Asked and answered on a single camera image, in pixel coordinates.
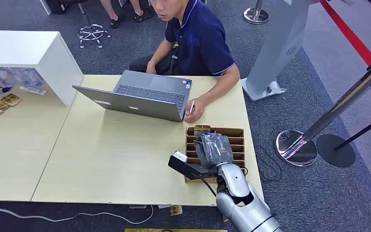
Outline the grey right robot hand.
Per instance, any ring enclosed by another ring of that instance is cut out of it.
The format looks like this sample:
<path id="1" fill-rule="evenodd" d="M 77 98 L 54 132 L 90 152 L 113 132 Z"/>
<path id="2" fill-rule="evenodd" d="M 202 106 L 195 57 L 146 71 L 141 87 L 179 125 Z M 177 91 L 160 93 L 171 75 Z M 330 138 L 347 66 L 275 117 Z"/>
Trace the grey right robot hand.
<path id="1" fill-rule="evenodd" d="M 194 145 L 203 168 L 212 169 L 233 162 L 231 145 L 225 135 L 200 131 L 194 140 Z"/>

